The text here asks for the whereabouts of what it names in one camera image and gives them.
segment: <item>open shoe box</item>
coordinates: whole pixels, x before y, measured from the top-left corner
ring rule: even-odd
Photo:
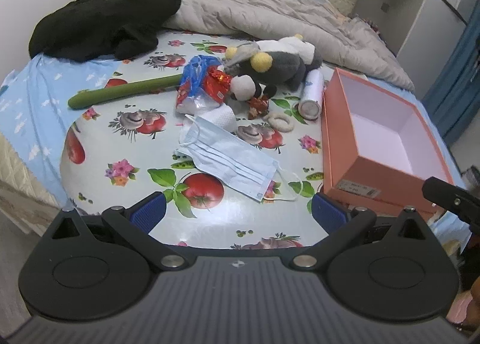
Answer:
[[[335,69],[322,107],[323,191],[341,202],[397,216],[412,205],[427,219],[430,176],[452,183],[440,149],[411,103]]]

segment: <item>light blue bed sheet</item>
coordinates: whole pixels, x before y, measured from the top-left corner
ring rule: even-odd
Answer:
[[[85,111],[70,109],[67,101],[80,90],[104,87],[119,63],[98,59],[79,64],[39,54],[2,84],[0,133],[61,206],[67,201],[60,177],[63,143]]]
[[[438,143],[438,147],[442,152],[443,158],[445,159],[448,169],[450,170],[450,174],[452,175],[452,179],[455,185],[461,188],[465,188],[465,183],[462,181],[462,178],[460,177],[460,172],[458,171],[457,166],[455,165],[455,162],[453,161],[452,156],[450,155],[450,152],[448,151],[447,146],[445,145],[445,142],[443,142],[443,139],[441,138],[440,133],[438,132],[438,129],[430,120],[427,110],[425,109],[421,101],[418,100],[413,93],[405,89],[400,89],[380,79],[375,79],[375,78],[368,78],[368,79],[371,83],[374,83],[375,85],[378,85],[400,96],[401,98],[407,100],[408,102],[411,102],[411,104],[414,104],[414,106],[417,107],[420,114],[423,116],[427,125],[429,126],[430,131],[435,137],[435,140]],[[467,245],[467,242],[469,241],[471,236],[471,232],[469,230],[468,224],[466,224],[465,222],[462,222],[460,219],[458,219],[458,217],[455,214],[452,214],[451,212],[447,212],[438,221],[431,224],[430,228],[432,229],[432,231],[434,232],[434,234],[437,236],[440,243],[442,244],[445,244],[452,240],[458,240],[462,247],[462,251],[463,249],[465,249],[465,246]]]

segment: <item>triangular cutout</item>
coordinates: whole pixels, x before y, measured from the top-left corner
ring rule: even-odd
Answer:
[[[74,221],[72,221],[71,218],[64,218],[60,226],[55,230],[52,238],[58,240],[61,238],[78,237],[79,235],[80,233],[78,232]]]
[[[422,229],[418,226],[414,219],[407,219],[403,224],[402,230],[398,234],[403,238],[413,238],[414,240],[425,240]]]

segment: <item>blue curtain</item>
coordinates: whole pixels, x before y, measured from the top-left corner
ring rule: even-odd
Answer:
[[[477,0],[457,47],[422,100],[447,146],[462,135],[480,109],[479,50],[480,0]]]

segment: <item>floor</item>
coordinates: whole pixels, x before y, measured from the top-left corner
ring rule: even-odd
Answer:
[[[34,233],[24,234],[0,213],[0,335],[3,337],[30,316],[18,291],[17,279],[39,239]]]

